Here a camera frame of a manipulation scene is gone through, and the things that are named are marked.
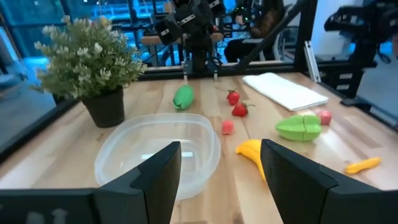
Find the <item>plastic fruit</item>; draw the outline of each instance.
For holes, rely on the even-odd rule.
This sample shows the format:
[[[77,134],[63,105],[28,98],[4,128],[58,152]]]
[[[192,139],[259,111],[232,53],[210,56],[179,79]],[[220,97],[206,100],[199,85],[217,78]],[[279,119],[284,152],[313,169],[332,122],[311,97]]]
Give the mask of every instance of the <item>plastic fruit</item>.
[[[235,90],[228,90],[228,95],[226,99],[228,100],[229,105],[234,106],[236,103],[239,102],[241,95],[236,92]]]
[[[264,169],[262,168],[261,164],[260,151],[261,151],[261,140],[257,139],[247,140],[236,148],[237,154],[242,154],[246,156],[257,165],[257,168],[260,171],[262,179],[265,180],[266,176],[264,175]]]
[[[373,157],[373,158],[366,159],[366,160],[358,162],[358,163],[350,164],[346,167],[346,173],[347,174],[356,174],[361,170],[376,167],[377,165],[380,164],[380,162],[381,162],[380,157]]]
[[[237,103],[235,105],[234,109],[232,110],[232,115],[240,116],[240,117],[244,117],[244,116],[248,115],[248,113],[249,113],[248,106],[254,106],[254,105],[247,105],[245,103]]]
[[[234,132],[234,122],[230,120],[223,121],[221,127],[222,134],[232,134]]]
[[[327,110],[321,110],[317,113],[321,119],[321,125],[329,125],[331,121],[331,112]]]
[[[185,110],[191,106],[194,99],[193,88],[190,85],[181,86],[174,94],[174,108],[178,110]]]
[[[279,121],[276,131],[292,141],[311,141],[321,133],[321,121],[315,115],[294,115]]]

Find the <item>green leaves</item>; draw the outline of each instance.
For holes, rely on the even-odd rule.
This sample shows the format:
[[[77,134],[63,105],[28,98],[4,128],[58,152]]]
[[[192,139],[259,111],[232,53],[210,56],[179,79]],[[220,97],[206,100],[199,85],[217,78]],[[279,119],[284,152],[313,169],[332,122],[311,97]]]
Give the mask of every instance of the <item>green leaves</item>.
[[[190,85],[181,86],[174,95],[174,108],[178,110],[185,110],[189,108],[195,98],[193,88]]]
[[[321,133],[321,121],[315,115],[294,115],[279,121],[276,131],[292,141],[311,141]]]
[[[127,44],[127,38],[111,30],[111,21],[67,17],[65,29],[48,26],[43,32],[51,45],[35,43],[48,58],[46,69],[38,72],[34,89],[59,96],[91,98],[121,86],[128,86],[142,75],[146,65],[141,53]]]

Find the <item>plastic bowl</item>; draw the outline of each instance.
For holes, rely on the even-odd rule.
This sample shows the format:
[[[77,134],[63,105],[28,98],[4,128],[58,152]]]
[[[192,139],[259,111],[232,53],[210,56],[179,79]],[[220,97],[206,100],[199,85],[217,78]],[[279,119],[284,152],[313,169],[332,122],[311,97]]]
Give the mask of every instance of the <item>plastic bowl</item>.
[[[97,183],[123,175],[173,141],[181,142],[177,200],[199,194],[220,160],[220,140],[208,119],[197,114],[152,114],[123,122],[107,138],[95,160]]]

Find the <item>green pepper toy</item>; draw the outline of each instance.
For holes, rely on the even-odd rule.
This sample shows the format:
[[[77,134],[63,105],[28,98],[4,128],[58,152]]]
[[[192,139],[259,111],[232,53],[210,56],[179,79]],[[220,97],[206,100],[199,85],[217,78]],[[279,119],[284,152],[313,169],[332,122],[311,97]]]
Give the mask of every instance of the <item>green pepper toy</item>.
[[[181,86],[174,95],[174,108],[178,110],[185,110],[189,108],[194,99],[193,88],[190,85]]]
[[[276,131],[292,141],[311,141],[321,133],[321,121],[315,115],[294,115],[279,121]]]

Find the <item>yellow banana toy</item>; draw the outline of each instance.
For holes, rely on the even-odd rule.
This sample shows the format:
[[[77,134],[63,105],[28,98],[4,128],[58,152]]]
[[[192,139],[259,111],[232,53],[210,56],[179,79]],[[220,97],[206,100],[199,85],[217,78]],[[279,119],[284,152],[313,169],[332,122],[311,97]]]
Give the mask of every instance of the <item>yellow banana toy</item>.
[[[236,148],[237,154],[242,154],[247,158],[251,159],[254,163],[256,163],[262,179],[265,180],[266,177],[264,175],[264,170],[262,169],[260,151],[261,151],[261,140],[256,140],[256,139],[245,141],[239,147]]]
[[[373,167],[376,167],[379,165],[381,162],[380,157],[373,157],[370,159],[365,159],[364,161],[361,161],[359,163],[354,163],[350,164],[346,167],[346,173],[347,174],[356,174],[357,172],[364,170],[364,169],[370,169]]]

